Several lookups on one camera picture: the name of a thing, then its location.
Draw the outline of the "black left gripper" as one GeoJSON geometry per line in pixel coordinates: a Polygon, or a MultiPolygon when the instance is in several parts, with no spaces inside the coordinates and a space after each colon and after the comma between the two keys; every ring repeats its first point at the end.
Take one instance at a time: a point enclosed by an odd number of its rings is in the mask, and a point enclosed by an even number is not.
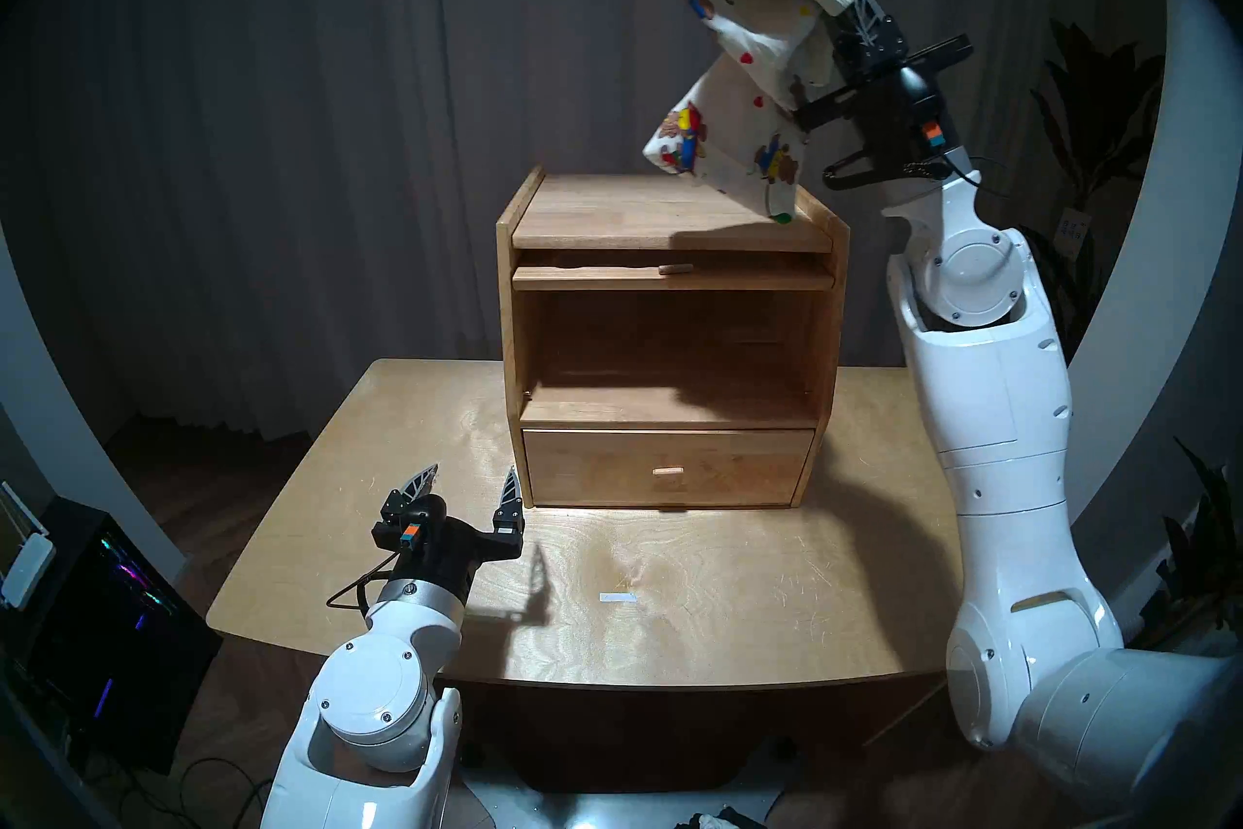
{"type": "MultiPolygon", "coordinates": [[[[439,465],[433,464],[403,487],[392,490],[382,505],[382,520],[399,520],[416,511],[413,505],[431,493],[438,471],[439,465]]],[[[415,584],[425,583],[466,603],[481,564],[520,558],[526,520],[516,465],[510,466],[503,479],[492,524],[492,532],[480,532],[452,517],[415,516],[406,521],[377,522],[370,529],[377,547],[398,556],[379,599],[413,600],[419,593],[415,584]]]]}

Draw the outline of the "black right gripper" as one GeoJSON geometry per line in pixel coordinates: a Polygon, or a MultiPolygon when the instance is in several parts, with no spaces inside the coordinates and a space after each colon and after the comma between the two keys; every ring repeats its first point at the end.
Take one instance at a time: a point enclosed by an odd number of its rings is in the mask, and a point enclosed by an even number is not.
{"type": "Polygon", "coordinates": [[[860,148],[832,162],[823,179],[968,179],[971,158],[950,116],[938,75],[968,58],[967,34],[917,52],[876,0],[828,19],[833,61],[843,81],[794,112],[804,133],[848,121],[860,148]]]}

